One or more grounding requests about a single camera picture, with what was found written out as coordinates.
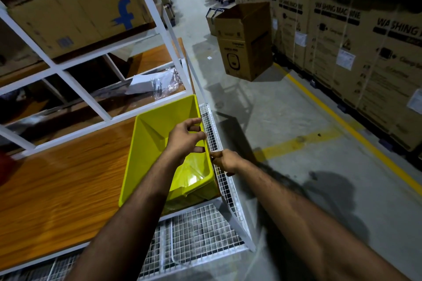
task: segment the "red object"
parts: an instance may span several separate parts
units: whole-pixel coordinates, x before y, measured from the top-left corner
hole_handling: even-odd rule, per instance
[[[16,161],[0,151],[0,186],[12,176]]]

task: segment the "washing machine box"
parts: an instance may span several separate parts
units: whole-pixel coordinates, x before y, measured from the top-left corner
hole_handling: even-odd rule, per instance
[[[226,74],[252,81],[272,65],[269,3],[236,5],[214,22]]]

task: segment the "yellow floor line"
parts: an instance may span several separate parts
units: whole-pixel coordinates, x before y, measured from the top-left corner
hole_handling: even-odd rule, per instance
[[[397,166],[390,158],[385,156],[379,151],[371,142],[357,132],[351,125],[339,117],[333,110],[326,106],[321,100],[313,95],[308,89],[306,89],[300,82],[290,76],[280,65],[274,63],[274,65],[286,75],[286,77],[293,82],[300,90],[302,90],[309,98],[311,98],[321,109],[328,113],[334,118],[343,128],[345,128],[352,136],[356,138],[362,145],[364,145],[370,152],[372,152],[379,160],[381,160],[386,166],[388,166],[398,177],[400,177],[410,188],[415,190],[420,196],[422,196],[422,186],[417,183],[411,176],[409,176],[402,168]]]
[[[362,130],[365,128],[356,120],[353,120],[350,123],[350,126],[355,130]],[[272,158],[303,149],[309,144],[317,144],[319,142],[329,141],[341,137],[342,135],[344,135],[343,132],[332,126],[325,130],[315,131],[307,135],[300,135],[292,140],[288,140],[275,146],[255,150],[254,155],[257,161],[264,162],[266,160],[270,160]]]

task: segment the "gray floor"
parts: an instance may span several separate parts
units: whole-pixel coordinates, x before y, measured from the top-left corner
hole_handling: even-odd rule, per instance
[[[213,5],[213,0],[173,0],[174,29],[177,37],[182,37],[205,90],[205,98],[198,94],[199,101],[210,103],[223,145],[249,157],[262,149],[283,145],[282,153],[262,162],[264,169],[293,179],[315,203],[410,279],[422,280],[421,196],[278,68],[269,68],[254,82],[227,76],[216,37],[210,35],[205,19]],[[135,45],[132,54],[158,44],[162,44],[159,36]],[[290,74],[343,119],[352,121],[323,93],[294,72]],[[422,184],[418,170],[383,149],[365,129],[359,131]],[[308,135],[315,132],[337,135],[306,144]],[[300,149],[289,149],[295,141],[305,144]],[[187,276],[192,280],[311,280],[274,231],[254,196],[242,182],[237,182],[237,188],[257,252],[219,259],[172,275],[169,280]]]

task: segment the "wire mesh shelf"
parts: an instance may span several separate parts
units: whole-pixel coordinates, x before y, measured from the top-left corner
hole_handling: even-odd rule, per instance
[[[204,130],[211,151],[222,149],[208,104],[200,105]],[[249,232],[233,181],[214,166],[220,191],[239,221]],[[246,250],[244,242],[213,204],[202,206],[157,226],[139,280],[158,278],[216,258]],[[0,276],[0,281],[62,281],[83,249]]]

